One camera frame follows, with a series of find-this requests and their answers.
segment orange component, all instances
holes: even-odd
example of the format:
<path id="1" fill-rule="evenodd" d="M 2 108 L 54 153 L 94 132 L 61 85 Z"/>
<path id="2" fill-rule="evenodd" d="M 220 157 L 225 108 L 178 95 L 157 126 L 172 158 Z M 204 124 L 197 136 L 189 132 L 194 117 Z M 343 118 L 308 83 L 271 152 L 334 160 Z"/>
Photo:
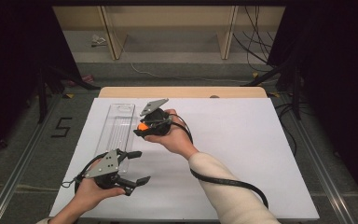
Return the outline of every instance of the orange component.
<path id="1" fill-rule="evenodd" d="M 147 125 L 145 125 L 144 123 L 140 123 L 138 125 L 138 130 L 144 131 L 146 129 L 149 129 L 149 127 Z"/>

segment finger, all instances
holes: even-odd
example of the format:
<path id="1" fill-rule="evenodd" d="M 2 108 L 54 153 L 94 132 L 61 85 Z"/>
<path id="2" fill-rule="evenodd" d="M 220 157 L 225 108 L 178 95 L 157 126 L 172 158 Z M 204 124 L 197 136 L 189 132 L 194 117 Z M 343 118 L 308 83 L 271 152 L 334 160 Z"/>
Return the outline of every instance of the finger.
<path id="1" fill-rule="evenodd" d="M 112 188 L 112 189 L 104 189 L 102 191 L 102 198 L 110 198 L 110 197 L 116 197 L 118 195 L 125 194 L 126 191 L 122 188 Z"/>
<path id="2" fill-rule="evenodd" d="M 166 109 L 165 112 L 169 114 L 177 114 L 175 109 Z"/>
<path id="3" fill-rule="evenodd" d="M 145 141 L 152 142 L 152 143 L 157 143 L 160 137 L 161 136 L 147 135 L 147 136 L 145 136 Z"/>

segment person's right hand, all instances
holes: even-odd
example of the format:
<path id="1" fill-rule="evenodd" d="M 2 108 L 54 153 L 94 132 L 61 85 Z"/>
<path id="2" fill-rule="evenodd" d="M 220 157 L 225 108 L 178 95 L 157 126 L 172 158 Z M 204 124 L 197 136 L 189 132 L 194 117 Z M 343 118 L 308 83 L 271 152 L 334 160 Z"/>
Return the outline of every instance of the person's right hand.
<path id="1" fill-rule="evenodd" d="M 172 121 L 185 127 L 185 124 L 176 116 L 174 109 L 165 110 L 165 112 L 173 115 Z M 170 131 L 164 136 L 148 135 L 145 140 L 153 143 L 160 143 L 170 152 L 179 154 L 187 160 L 197 153 L 198 150 L 193 146 L 187 133 L 176 125 L 171 125 Z"/>

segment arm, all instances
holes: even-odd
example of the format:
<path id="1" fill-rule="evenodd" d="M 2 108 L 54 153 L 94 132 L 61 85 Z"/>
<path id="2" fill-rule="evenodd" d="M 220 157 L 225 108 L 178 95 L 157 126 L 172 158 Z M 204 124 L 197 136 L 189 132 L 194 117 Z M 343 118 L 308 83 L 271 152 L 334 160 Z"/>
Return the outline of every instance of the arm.
<path id="1" fill-rule="evenodd" d="M 173 121 L 184 125 L 176 116 Z M 238 180 L 219 160 L 199 152 L 190 142 L 186 133 L 172 126 L 165 136 L 147 136 L 146 141 L 160 143 L 170 152 L 184 157 L 195 172 L 210 177 Z M 216 210 L 221 223 L 279 223 L 261 201 L 249 190 L 222 186 L 200 181 L 211 205 Z"/>

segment aluminum rail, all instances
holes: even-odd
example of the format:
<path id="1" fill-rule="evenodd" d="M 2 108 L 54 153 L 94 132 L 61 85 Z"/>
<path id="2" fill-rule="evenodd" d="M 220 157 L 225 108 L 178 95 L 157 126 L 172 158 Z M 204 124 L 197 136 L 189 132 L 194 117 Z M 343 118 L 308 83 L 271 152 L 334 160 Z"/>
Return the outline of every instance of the aluminum rail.
<path id="1" fill-rule="evenodd" d="M 285 104 L 290 102 L 286 95 L 284 95 L 282 99 Z M 347 204 L 345 203 L 344 198 L 339 193 L 337 186 L 335 185 L 333 179 L 325 168 L 324 163 L 319 156 L 316 147 L 312 144 L 310 136 L 308 135 L 308 132 L 305 129 L 302 121 L 296 119 L 295 115 L 292 112 L 290 112 L 290 115 L 294 124 L 296 125 L 298 133 L 300 134 L 302 140 L 305 143 L 306 150 L 310 156 L 310 161 L 313 165 L 313 168 L 315 169 L 315 172 L 319 177 L 319 180 L 321 181 L 322 187 L 324 188 L 324 192 L 326 193 L 327 198 L 329 199 L 334 211 L 337 214 L 339 222 L 342 224 L 355 223 L 351 212 Z"/>
<path id="2" fill-rule="evenodd" d="M 59 95 L 53 96 L 52 101 L 49 104 L 50 107 L 49 112 L 47 113 L 44 121 L 42 123 L 37 124 L 34 133 L 30 141 L 28 142 L 28 145 L 22 152 L 21 157 L 16 164 L 16 167 L 13 169 L 13 172 L 11 173 L 8 181 L 4 185 L 2 191 L 0 192 L 0 219 L 5 213 L 5 210 L 7 209 L 7 206 L 10 203 L 14 191 L 16 190 L 16 187 L 20 182 L 22 175 L 25 172 L 25 169 L 27 168 L 29 161 L 33 157 L 34 150 L 37 147 L 37 144 L 39 143 L 40 137 L 43 131 L 45 130 L 46 124 L 48 123 L 48 120 L 52 112 L 54 111 L 54 108 L 60 101 L 60 99 L 61 97 Z"/>

